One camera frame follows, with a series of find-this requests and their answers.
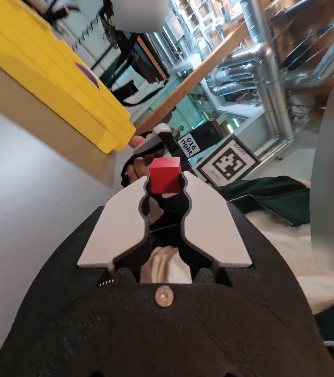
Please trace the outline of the wooden post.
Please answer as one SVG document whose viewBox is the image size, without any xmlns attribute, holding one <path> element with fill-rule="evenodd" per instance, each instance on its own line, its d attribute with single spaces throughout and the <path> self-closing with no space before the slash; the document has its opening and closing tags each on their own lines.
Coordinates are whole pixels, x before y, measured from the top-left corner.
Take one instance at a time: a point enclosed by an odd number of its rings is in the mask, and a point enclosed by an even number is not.
<svg viewBox="0 0 334 377">
<path fill-rule="evenodd" d="M 244 19 L 225 40 L 136 128 L 135 135 L 152 131 L 173 108 L 188 95 L 223 59 L 230 55 L 249 36 Z"/>
</svg>

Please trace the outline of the person's clothed torso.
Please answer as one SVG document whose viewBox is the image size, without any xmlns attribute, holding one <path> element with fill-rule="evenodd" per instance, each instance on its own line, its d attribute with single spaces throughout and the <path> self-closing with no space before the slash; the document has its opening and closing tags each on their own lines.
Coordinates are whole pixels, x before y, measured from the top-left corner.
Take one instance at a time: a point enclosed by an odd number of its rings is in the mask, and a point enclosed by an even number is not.
<svg viewBox="0 0 334 377">
<path fill-rule="evenodd" d="M 250 222 L 273 244 L 297 278 L 320 333 L 325 341 L 334 343 L 334 272 L 314 266 L 309 224 L 297 228 L 289 226 L 266 210 L 246 214 Z M 179 224 L 180 214 L 152 209 L 151 229 Z M 154 247 L 150 259 L 141 268 L 141 283 L 190 283 L 188 266 L 172 246 Z M 334 346 L 328 348 L 334 358 Z"/>
</svg>

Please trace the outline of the black framed marker sign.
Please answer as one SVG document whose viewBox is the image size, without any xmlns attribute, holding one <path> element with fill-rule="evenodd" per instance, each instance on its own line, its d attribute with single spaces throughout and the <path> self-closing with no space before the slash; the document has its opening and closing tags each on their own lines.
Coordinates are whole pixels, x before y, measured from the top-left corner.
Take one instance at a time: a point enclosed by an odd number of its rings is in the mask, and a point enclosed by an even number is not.
<svg viewBox="0 0 334 377">
<path fill-rule="evenodd" d="M 196 165 L 197 172 L 212 186 L 226 186 L 242 179 L 260 164 L 254 153 L 234 134 Z"/>
</svg>

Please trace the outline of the purple tape roll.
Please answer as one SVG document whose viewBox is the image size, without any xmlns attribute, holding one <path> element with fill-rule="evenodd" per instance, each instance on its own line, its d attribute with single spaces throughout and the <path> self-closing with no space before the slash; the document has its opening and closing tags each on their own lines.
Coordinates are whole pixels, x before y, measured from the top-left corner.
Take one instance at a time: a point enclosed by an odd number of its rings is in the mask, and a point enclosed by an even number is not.
<svg viewBox="0 0 334 377">
<path fill-rule="evenodd" d="M 87 67 L 85 67 L 84 65 L 80 64 L 80 63 L 77 63 L 77 62 L 74 62 L 75 65 L 86 75 L 86 77 L 98 88 L 100 89 L 100 86 L 98 84 L 98 81 L 96 79 L 96 77 L 94 76 L 94 74 L 91 72 L 90 69 L 88 69 Z"/>
</svg>

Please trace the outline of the red cube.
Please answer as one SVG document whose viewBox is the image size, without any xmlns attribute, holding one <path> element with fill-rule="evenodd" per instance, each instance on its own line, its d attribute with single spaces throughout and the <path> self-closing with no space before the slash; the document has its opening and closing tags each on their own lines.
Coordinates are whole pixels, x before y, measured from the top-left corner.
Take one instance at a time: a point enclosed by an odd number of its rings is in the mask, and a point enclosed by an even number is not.
<svg viewBox="0 0 334 377">
<path fill-rule="evenodd" d="M 155 158 L 149 166 L 152 194 L 179 194 L 181 161 L 179 157 Z"/>
</svg>

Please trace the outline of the person's right hand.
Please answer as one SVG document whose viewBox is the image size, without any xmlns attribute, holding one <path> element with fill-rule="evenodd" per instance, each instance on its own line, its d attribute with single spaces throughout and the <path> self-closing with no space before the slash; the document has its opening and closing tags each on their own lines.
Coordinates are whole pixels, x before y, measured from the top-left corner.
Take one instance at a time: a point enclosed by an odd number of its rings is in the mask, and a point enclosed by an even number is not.
<svg viewBox="0 0 334 377">
<path fill-rule="evenodd" d="M 133 149 L 136 148 L 139 144 L 141 144 L 146 138 L 149 137 L 151 133 L 147 132 L 140 136 L 134 136 L 130 141 L 130 147 Z M 155 154 L 148 154 L 143 158 L 137 158 L 127 167 L 127 176 L 131 183 L 134 183 L 141 177 L 149 177 L 148 166 L 155 158 Z"/>
</svg>

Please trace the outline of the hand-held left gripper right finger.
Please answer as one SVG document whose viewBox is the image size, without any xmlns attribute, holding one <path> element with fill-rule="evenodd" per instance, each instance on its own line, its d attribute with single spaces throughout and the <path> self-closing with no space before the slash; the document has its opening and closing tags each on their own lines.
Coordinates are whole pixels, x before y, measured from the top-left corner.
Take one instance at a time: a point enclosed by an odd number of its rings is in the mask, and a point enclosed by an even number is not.
<svg viewBox="0 0 334 377">
<path fill-rule="evenodd" d="M 252 265 L 226 200 L 188 171 L 182 172 L 188 209 L 182 220 L 184 243 L 224 268 Z"/>
</svg>

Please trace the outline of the yellow plastic bin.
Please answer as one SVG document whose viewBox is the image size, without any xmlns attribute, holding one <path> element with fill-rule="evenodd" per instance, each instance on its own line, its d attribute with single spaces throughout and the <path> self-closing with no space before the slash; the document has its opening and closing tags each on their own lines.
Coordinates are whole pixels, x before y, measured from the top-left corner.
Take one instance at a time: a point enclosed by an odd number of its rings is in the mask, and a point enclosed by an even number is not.
<svg viewBox="0 0 334 377">
<path fill-rule="evenodd" d="M 74 62 L 88 68 L 30 7 L 0 0 L 0 68 L 99 150 L 123 151 L 136 131 L 129 112 Z"/>
</svg>

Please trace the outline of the black standing desk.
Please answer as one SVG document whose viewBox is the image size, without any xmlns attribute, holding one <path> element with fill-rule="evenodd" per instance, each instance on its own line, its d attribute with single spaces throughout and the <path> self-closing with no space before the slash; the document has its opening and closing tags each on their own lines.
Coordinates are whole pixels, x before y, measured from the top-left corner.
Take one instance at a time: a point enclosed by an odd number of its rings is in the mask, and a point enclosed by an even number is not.
<svg viewBox="0 0 334 377">
<path fill-rule="evenodd" d="M 153 63 L 148 63 L 146 59 L 151 60 L 146 57 L 142 57 L 140 51 L 142 48 L 137 49 L 137 45 L 140 45 L 140 41 L 143 40 L 139 37 L 137 33 L 114 31 L 116 37 L 117 47 L 120 50 L 120 55 L 114 60 L 114 62 L 109 66 L 109 68 L 100 77 L 101 82 L 109 89 L 112 89 L 115 81 L 125 72 L 125 70 L 131 66 L 134 71 L 142 76 L 149 84 L 164 81 L 162 87 L 147 94 L 141 101 L 136 103 L 129 103 L 126 101 L 127 98 L 135 95 L 138 91 L 133 81 L 126 83 L 124 86 L 112 91 L 114 97 L 121 103 L 124 107 L 135 107 L 152 99 L 156 96 L 168 82 L 169 76 L 165 79 L 162 74 L 155 68 Z"/>
</svg>

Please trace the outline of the silver ventilation ducts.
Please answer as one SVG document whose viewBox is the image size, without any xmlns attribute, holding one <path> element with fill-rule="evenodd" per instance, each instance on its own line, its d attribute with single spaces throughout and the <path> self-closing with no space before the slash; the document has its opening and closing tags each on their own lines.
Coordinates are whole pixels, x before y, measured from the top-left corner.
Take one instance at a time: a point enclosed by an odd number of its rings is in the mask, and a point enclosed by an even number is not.
<svg viewBox="0 0 334 377">
<path fill-rule="evenodd" d="M 286 68 L 280 61 L 282 53 L 285 62 L 311 38 L 316 40 L 306 48 L 309 54 L 323 38 L 329 41 L 327 35 L 334 30 L 334 1 L 296 1 L 290 7 L 286 7 L 290 1 L 272 1 L 268 6 L 264 3 L 240 1 L 240 18 L 244 19 L 249 36 L 204 80 L 214 97 L 255 87 L 267 113 L 269 143 L 274 145 L 280 139 L 294 138 L 286 90 L 321 87 L 334 76 L 334 41 L 329 47 L 323 45 L 292 71 L 289 68 L 305 51 Z M 231 32 L 239 22 L 231 26 Z M 202 63 L 213 50 L 203 37 L 193 41 Z"/>
</svg>

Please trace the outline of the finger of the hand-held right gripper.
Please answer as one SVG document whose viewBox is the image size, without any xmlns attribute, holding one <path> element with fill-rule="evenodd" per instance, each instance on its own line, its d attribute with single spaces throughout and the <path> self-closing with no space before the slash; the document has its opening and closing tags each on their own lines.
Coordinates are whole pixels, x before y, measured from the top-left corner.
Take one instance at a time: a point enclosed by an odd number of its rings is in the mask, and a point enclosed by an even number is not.
<svg viewBox="0 0 334 377">
<path fill-rule="evenodd" d="M 146 137 L 133 150 L 134 155 L 150 155 L 158 152 L 164 148 L 164 139 L 167 136 L 172 136 L 172 130 L 167 124 L 157 125 L 151 132 L 150 136 Z"/>
</svg>

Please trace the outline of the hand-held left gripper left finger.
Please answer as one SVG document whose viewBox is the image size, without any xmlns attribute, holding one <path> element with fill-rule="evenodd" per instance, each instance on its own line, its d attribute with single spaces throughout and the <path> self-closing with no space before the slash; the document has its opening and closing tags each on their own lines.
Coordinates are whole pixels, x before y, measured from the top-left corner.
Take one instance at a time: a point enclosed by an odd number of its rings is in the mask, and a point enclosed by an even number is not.
<svg viewBox="0 0 334 377">
<path fill-rule="evenodd" d="M 148 177 L 117 192 L 105 205 L 77 262 L 79 268 L 114 269 L 115 262 L 146 236 L 141 204 L 147 198 Z"/>
</svg>

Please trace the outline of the person's right forearm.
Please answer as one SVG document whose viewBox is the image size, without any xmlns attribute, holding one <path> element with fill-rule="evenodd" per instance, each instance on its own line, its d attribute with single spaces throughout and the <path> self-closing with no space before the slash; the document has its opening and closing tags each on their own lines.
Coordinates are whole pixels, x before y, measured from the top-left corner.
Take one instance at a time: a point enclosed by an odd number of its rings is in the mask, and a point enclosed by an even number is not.
<svg viewBox="0 0 334 377">
<path fill-rule="evenodd" d="M 243 214 L 266 210 L 292 227 L 310 223 L 310 188 L 291 177 L 236 180 L 214 189 Z"/>
</svg>

